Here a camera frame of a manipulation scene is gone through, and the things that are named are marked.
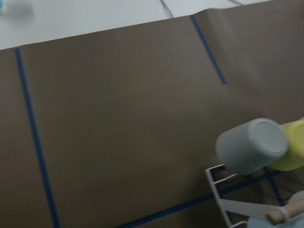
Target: gray plastic cup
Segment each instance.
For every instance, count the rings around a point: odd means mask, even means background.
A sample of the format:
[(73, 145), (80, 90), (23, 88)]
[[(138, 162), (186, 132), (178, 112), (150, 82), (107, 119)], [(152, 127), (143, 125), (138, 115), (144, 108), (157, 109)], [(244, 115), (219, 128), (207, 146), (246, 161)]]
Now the gray plastic cup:
[(286, 154), (288, 139), (275, 121), (259, 118), (222, 133), (216, 153), (231, 171), (251, 174)]

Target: yellow plastic cup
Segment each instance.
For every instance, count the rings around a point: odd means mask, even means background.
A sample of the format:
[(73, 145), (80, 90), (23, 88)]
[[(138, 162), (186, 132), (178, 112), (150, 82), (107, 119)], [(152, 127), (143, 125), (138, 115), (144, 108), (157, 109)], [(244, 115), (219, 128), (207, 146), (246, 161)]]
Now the yellow plastic cup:
[(289, 149), (269, 166), (280, 171), (290, 171), (304, 166), (304, 120), (281, 125), (289, 140)]

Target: blue tape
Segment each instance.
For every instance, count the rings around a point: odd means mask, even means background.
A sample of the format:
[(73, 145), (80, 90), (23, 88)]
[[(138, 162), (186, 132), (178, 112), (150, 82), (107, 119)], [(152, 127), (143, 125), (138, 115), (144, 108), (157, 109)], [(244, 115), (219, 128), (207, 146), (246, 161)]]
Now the blue tape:
[(276, 195), (276, 199), (277, 199), (277, 201), (279, 202), (279, 205), (280, 205), (281, 207), (284, 206), (285, 204), (284, 204), (284, 201), (283, 201), (283, 199), (282, 199), (282, 196), (281, 196), (281, 194), (280, 194), (280, 192), (279, 192), (279, 189), (278, 189), (278, 187), (277, 187), (277, 185), (276, 185), (276, 182), (275, 182), (275, 180), (273, 179), (273, 177), (272, 177), (271, 175), (269, 175), (270, 172), (269, 172), (268, 167), (264, 167), (263, 169), (264, 169), (265, 175), (267, 176), (268, 182), (269, 182), (269, 184), (270, 184), (270, 186), (271, 186), (271, 188), (272, 188), (274, 194)]
[(194, 27), (195, 27), (195, 29), (196, 29), (196, 31), (197, 31), (200, 39), (201, 39), (201, 42), (205, 46), (205, 49), (206, 49), (206, 51), (207, 51), (207, 53), (209, 55), (209, 58), (210, 58), (210, 60), (211, 60), (211, 62), (213, 64), (213, 66), (214, 66), (217, 74), (218, 74), (218, 77), (219, 77), (220, 81), (222, 82), (222, 84), (226, 85), (227, 81), (224, 78), (224, 76), (223, 76), (223, 74), (222, 74), (222, 72), (221, 72), (221, 70), (219, 68), (219, 65), (218, 65), (218, 63), (217, 63), (217, 61), (216, 61), (216, 59), (215, 59), (215, 57), (214, 57), (214, 55), (213, 55), (213, 53), (211, 51), (211, 48), (208, 45), (208, 42), (207, 42), (207, 40), (206, 40), (206, 38), (205, 38), (202, 30), (200, 29), (200, 26), (199, 26), (198, 22), (196, 21), (194, 15), (191, 15), (190, 18), (191, 18), (191, 20), (193, 22), (193, 25), (194, 25)]
[(15, 55), (16, 55), (16, 59), (17, 59), (17, 65), (18, 65), (19, 75), (20, 75), (20, 79), (21, 79), (22, 90), (23, 90), (24, 99), (25, 99), (25, 103), (26, 103), (26, 107), (27, 107), (27, 111), (28, 111), (29, 123), (30, 123), (32, 134), (33, 134), (33, 140), (34, 140), (34, 144), (35, 144), (35, 148), (36, 148), (36, 153), (37, 153), (37, 157), (38, 157), (38, 162), (39, 162), (39, 167), (40, 167), (40, 171), (41, 171), (44, 188), (46, 191), (46, 196), (47, 196), (47, 200), (48, 200), (47, 202), (48, 202), (50, 214), (52, 217), (54, 228), (60, 228), (60, 223), (59, 223), (59, 219), (58, 219), (58, 215), (57, 215), (57, 211), (56, 211), (55, 201), (54, 201), (50, 181), (48, 178), (48, 171), (47, 171), (46, 163), (45, 163), (43, 152), (42, 152), (42, 147), (41, 147), (38, 130), (37, 130), (36, 122), (35, 122), (34, 112), (33, 112), (31, 99), (30, 99), (30, 95), (29, 95), (29, 89), (28, 89), (28, 85), (26, 82), (26, 76), (25, 76), (25, 71), (24, 71), (24, 67), (23, 67), (21, 52), (20, 52), (19, 48), (15, 49)]
[[(244, 182), (242, 182), (242, 183), (236, 184), (236, 185), (234, 185), (234, 186), (225, 188), (224, 190), (221, 190), (221, 191), (219, 192), (219, 194), (220, 194), (220, 196), (229, 194), (229, 193), (234, 192), (234, 191), (237, 191), (237, 190), (239, 190), (239, 189), (242, 189), (242, 188), (248, 187), (248, 186), (250, 186), (250, 185), (259, 183), (259, 182), (261, 182), (261, 181), (267, 180), (268, 177), (277, 176), (277, 175), (279, 175), (279, 174), (281, 174), (281, 173), (283, 173), (283, 172), (280, 172), (280, 171), (269, 172), (267, 175), (264, 174), (264, 175), (261, 175), (261, 176), (258, 176), (258, 177), (249, 179), (249, 180), (247, 180), (247, 181), (244, 181)], [(190, 207), (199, 205), (199, 204), (201, 204), (201, 203), (204, 203), (204, 202), (206, 202), (206, 201), (208, 201), (208, 200), (212, 200), (212, 199), (214, 199), (213, 194), (208, 194), (208, 195), (199, 197), (199, 198), (197, 198), (197, 199), (194, 199), (194, 200), (192, 200), (192, 201), (188, 201), (188, 202), (179, 204), (179, 205), (177, 205), (177, 206), (174, 206), (174, 207), (172, 207), (172, 208), (165, 209), (165, 210), (159, 211), (159, 212), (157, 212), (157, 213), (155, 213), (155, 214), (151, 214), (151, 215), (148, 215), (148, 216), (146, 216), (146, 217), (137, 219), (137, 220), (135, 220), (135, 221), (132, 221), (132, 222), (123, 224), (123, 225), (118, 226), (118, 227), (116, 227), (116, 228), (133, 228), (133, 227), (137, 227), (137, 226), (140, 226), (140, 225), (142, 225), (142, 224), (151, 222), (151, 221), (153, 221), (153, 220), (160, 219), (160, 218), (162, 218), (162, 217), (164, 217), (164, 216), (167, 216), (167, 215), (169, 215), (169, 214), (173, 214), (173, 213), (176, 213), (176, 212), (178, 212), (178, 211), (181, 211), (181, 210), (184, 210), (184, 209), (187, 209), (187, 208), (190, 208)]]

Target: wooden dowel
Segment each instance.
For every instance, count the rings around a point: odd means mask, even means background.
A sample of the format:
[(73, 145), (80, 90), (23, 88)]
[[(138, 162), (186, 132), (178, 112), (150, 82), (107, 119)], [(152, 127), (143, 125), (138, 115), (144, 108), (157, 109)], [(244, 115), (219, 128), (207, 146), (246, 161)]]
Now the wooden dowel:
[[(286, 210), (290, 218), (302, 214), (304, 213), (304, 199), (298, 200), (291, 204), (287, 204), (286, 206), (283, 206), (283, 209)], [(286, 222), (284, 214), (280, 210), (269, 212), (267, 214), (267, 218), (273, 225)]]

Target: white surface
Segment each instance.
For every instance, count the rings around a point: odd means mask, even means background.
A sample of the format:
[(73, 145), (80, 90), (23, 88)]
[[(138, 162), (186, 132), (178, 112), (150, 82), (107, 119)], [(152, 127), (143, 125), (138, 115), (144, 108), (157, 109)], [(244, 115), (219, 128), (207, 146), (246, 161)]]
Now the white surface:
[[(250, 4), (265, 0), (239, 0)], [(0, 50), (96, 31), (167, 19), (159, 0), (4, 0)], [(237, 6), (228, 0), (166, 0), (174, 17), (208, 8)]]

